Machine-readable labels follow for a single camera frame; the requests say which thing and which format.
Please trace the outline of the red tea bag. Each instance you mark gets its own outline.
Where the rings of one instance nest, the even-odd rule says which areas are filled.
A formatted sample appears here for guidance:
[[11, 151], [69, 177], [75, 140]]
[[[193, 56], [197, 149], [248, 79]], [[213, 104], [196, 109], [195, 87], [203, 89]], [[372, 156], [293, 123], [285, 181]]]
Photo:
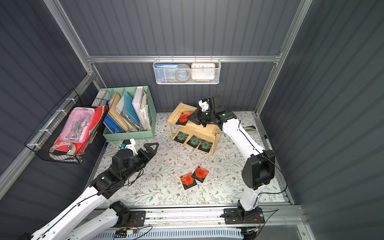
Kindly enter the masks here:
[[197, 185], [196, 180], [192, 177], [193, 173], [189, 172], [185, 175], [180, 176], [182, 185], [185, 190], [192, 188]]
[[185, 126], [187, 124], [188, 117], [192, 114], [192, 112], [182, 112], [176, 122], [176, 125]]
[[209, 171], [201, 166], [197, 166], [195, 171], [192, 174], [192, 178], [194, 178], [196, 181], [199, 181], [200, 183], [203, 183], [206, 177], [208, 176]]

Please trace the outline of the green tea bag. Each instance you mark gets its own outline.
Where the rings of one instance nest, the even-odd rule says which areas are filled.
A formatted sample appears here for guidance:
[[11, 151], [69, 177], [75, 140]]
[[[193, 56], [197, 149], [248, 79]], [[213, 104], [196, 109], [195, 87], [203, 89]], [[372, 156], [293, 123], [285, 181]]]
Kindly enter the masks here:
[[201, 138], [199, 138], [199, 137], [196, 136], [196, 135], [193, 135], [193, 136], [188, 140], [187, 145], [189, 145], [189, 146], [191, 146], [191, 147], [193, 147], [193, 148], [196, 149], [196, 148], [200, 145], [201, 142], [202, 142], [202, 139], [201, 139]]
[[174, 140], [178, 143], [184, 144], [188, 137], [189, 137], [189, 134], [184, 132], [178, 132]]
[[213, 146], [212, 142], [202, 140], [199, 144], [198, 149], [205, 153], [209, 153], [211, 151], [212, 146]]

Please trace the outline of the red tea bag bottom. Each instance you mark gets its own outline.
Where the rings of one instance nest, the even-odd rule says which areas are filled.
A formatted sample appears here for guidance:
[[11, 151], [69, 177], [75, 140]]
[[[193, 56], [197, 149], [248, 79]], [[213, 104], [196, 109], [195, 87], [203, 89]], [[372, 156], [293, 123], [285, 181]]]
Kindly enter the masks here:
[[197, 185], [196, 180], [192, 177], [193, 173], [189, 172], [185, 175], [180, 176], [182, 185], [185, 190], [192, 188]]

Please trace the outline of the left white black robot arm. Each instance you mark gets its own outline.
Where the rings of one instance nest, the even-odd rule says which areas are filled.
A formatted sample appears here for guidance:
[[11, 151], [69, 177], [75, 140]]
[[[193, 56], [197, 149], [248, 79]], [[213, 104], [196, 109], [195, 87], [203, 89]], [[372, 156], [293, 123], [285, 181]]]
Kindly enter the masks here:
[[134, 223], [130, 209], [122, 202], [113, 203], [107, 210], [86, 224], [80, 222], [96, 207], [108, 200], [122, 187], [131, 185], [129, 178], [143, 174], [144, 167], [156, 155], [158, 143], [144, 144], [139, 150], [121, 149], [110, 167], [99, 174], [90, 186], [65, 210], [32, 234], [24, 233], [20, 240], [90, 240], [112, 227]]

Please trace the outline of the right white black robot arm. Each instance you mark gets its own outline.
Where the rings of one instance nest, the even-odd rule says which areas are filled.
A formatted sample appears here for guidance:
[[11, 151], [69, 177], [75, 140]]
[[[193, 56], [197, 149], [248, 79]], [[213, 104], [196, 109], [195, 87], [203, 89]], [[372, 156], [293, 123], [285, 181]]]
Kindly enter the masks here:
[[203, 127], [218, 126], [238, 147], [245, 159], [242, 179], [246, 185], [244, 194], [238, 201], [238, 215], [246, 218], [256, 213], [262, 191], [275, 177], [274, 152], [265, 150], [252, 139], [241, 126], [238, 117], [226, 110], [219, 96], [200, 100], [199, 106], [188, 120]]

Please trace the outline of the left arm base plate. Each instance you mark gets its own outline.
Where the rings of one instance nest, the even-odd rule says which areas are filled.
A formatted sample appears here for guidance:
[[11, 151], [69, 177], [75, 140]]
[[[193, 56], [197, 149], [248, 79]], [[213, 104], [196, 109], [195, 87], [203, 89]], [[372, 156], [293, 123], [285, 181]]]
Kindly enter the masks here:
[[128, 211], [123, 213], [119, 224], [123, 228], [143, 227], [145, 218], [146, 211]]

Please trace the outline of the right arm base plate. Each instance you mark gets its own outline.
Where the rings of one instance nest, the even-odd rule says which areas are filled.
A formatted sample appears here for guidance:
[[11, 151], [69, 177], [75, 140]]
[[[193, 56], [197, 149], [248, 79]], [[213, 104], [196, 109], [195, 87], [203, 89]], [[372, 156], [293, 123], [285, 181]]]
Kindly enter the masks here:
[[227, 225], [261, 225], [265, 223], [264, 213], [260, 207], [256, 207], [251, 211], [243, 211], [242, 208], [227, 208], [224, 209], [224, 213], [221, 214], [221, 218], [224, 218]]

